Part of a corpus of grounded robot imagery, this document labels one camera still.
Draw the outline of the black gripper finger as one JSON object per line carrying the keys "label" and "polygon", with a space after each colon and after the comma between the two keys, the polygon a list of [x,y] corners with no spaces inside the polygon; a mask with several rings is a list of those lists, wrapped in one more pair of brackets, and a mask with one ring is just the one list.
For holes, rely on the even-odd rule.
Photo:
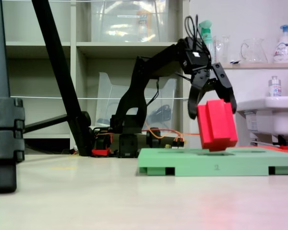
{"label": "black gripper finger", "polygon": [[223,99],[226,103],[231,104],[232,113],[235,114],[237,110],[237,103],[234,96],[232,85],[220,63],[212,64],[211,66],[215,74],[215,83],[213,89],[216,91],[218,97]]}
{"label": "black gripper finger", "polygon": [[188,114],[190,119],[195,119],[197,117],[197,106],[204,95],[205,91],[203,88],[198,87],[197,85],[191,85],[188,98]]}

